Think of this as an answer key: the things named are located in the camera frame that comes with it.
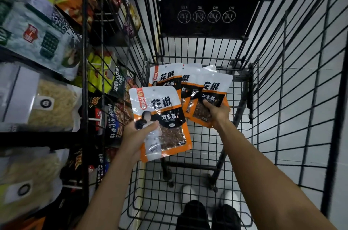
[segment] white label sticker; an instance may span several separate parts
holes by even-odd
[[[33,190],[33,180],[20,182],[10,185],[5,194],[4,204],[16,202],[31,194]]]
[[[53,106],[54,98],[49,96],[37,95],[34,100],[33,109],[51,111],[53,110]]]

